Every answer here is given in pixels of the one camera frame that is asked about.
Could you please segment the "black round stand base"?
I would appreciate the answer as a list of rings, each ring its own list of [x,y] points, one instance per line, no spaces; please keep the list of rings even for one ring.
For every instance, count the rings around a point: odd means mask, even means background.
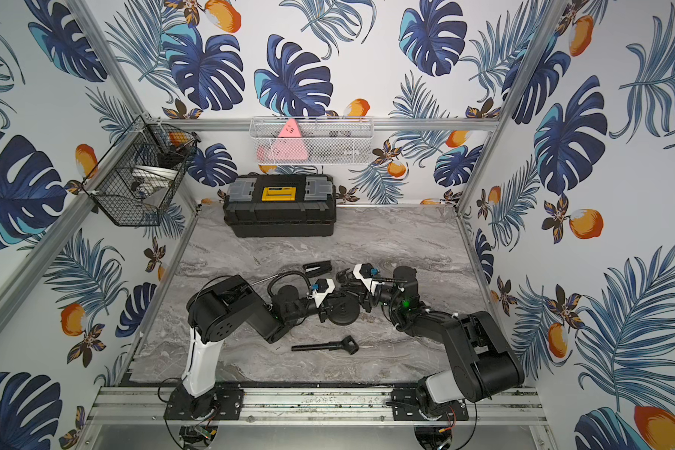
[[[327,318],[332,324],[337,326],[349,326],[359,317],[361,307],[356,300],[349,299],[330,299],[327,307]]]

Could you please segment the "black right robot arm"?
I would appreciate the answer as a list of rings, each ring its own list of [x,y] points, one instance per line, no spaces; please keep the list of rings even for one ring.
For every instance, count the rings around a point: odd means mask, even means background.
[[[444,346],[449,369],[421,382],[428,401],[477,403],[522,386],[524,369],[494,318],[484,310],[456,314],[433,309],[420,298],[416,274],[412,267],[399,266],[384,277],[372,264],[358,264],[339,272],[337,281],[365,311],[384,308],[395,330]]]

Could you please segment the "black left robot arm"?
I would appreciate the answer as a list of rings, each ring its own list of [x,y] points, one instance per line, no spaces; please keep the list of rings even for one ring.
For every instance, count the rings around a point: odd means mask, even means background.
[[[191,337],[181,386],[191,398],[214,388],[223,341],[242,324],[275,343],[312,315],[326,318],[326,299],[336,290],[333,279],[311,280],[298,270],[265,281],[270,303],[238,275],[211,279],[187,302]]]

